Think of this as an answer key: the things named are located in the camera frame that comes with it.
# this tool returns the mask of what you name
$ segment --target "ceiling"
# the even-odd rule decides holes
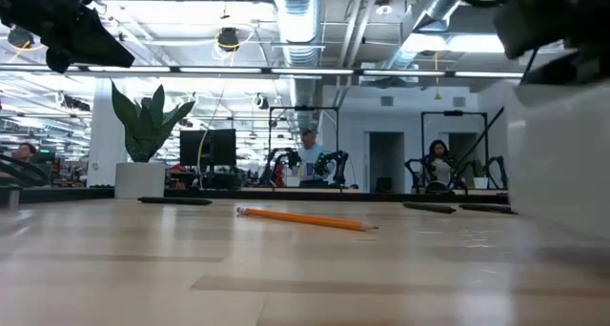
[[[135,66],[237,66],[282,67],[285,65],[275,5],[261,1],[227,2],[227,0],[96,0],[91,4],[100,15],[103,26],[136,57]],[[362,22],[363,0],[356,21],[356,29],[363,25],[363,38],[350,42],[357,48],[354,67],[382,63],[402,44],[401,23],[411,4],[421,0],[390,0],[388,14],[370,14],[368,23]],[[354,0],[322,0],[321,38],[316,43],[322,49],[320,67],[335,68],[341,56],[344,35],[348,30],[351,6]],[[450,28],[443,36],[459,34],[493,34],[492,14],[486,10],[473,10],[462,6],[451,18]],[[240,47],[234,56],[216,49],[215,37],[222,28],[235,27]],[[45,65],[45,47],[36,44],[33,51],[20,51],[6,40],[8,29],[0,30],[0,63]],[[558,55],[548,51],[539,56],[536,65]],[[421,70],[520,72],[523,61],[508,61],[501,52],[440,51],[436,56],[418,55],[415,64]],[[91,132],[92,115],[62,106],[67,95],[94,108],[96,77],[77,74],[34,74],[10,71],[0,72],[0,90],[3,109],[0,118],[3,132],[0,145],[10,149],[24,140],[35,140],[45,146],[53,145],[58,153],[70,158],[86,157]],[[266,152],[268,111],[253,103],[257,96],[265,96],[271,106],[292,106],[290,78],[275,79],[218,79],[193,77],[126,77],[125,93],[138,100],[150,96],[163,84],[170,107],[176,103],[196,100],[190,114],[193,127],[208,127],[216,102],[222,96],[212,122],[212,128],[235,127],[243,148],[252,160],[262,158]],[[410,88],[360,87],[354,80],[346,90],[342,108],[346,111],[379,109],[382,112],[444,109],[453,106],[453,97],[467,98],[465,109],[475,109],[477,92],[493,84],[493,79],[421,77]],[[334,80],[325,80],[322,103],[331,106],[337,88]],[[435,99],[437,90],[444,101]],[[381,108],[379,97],[395,98],[392,108]],[[19,117],[22,112],[32,117]],[[288,112],[289,120],[293,118]],[[298,140],[294,122],[280,122],[274,130],[273,146],[291,145]],[[175,159],[177,138],[173,138],[159,153],[160,158]]]

